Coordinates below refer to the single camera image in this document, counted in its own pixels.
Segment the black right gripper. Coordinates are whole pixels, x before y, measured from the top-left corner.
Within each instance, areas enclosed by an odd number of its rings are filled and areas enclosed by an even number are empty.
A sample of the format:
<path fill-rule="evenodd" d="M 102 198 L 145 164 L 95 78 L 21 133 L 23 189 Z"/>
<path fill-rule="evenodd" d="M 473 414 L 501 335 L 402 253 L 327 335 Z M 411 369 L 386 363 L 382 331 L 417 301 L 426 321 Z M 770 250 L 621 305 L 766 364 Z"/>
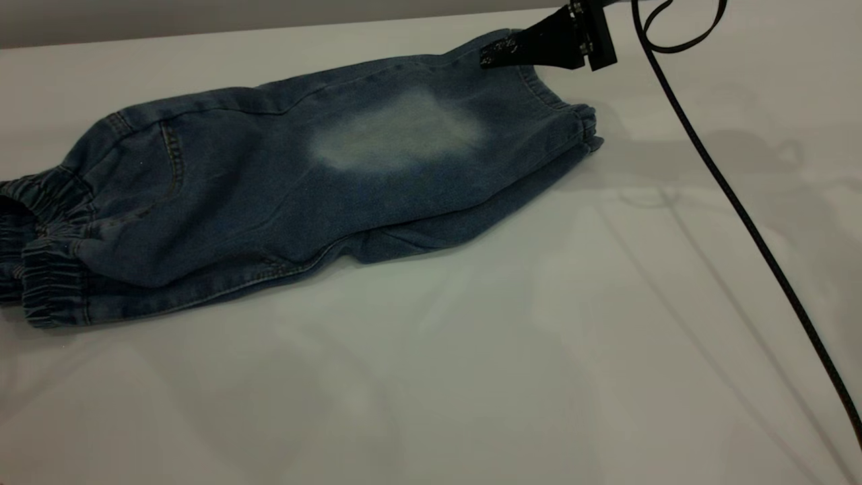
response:
<path fill-rule="evenodd" d="M 482 47 L 482 69 L 545 65 L 576 70 L 588 59 L 592 71 L 616 64 L 615 46 L 604 9 L 615 1 L 570 1 L 526 30 Z"/>

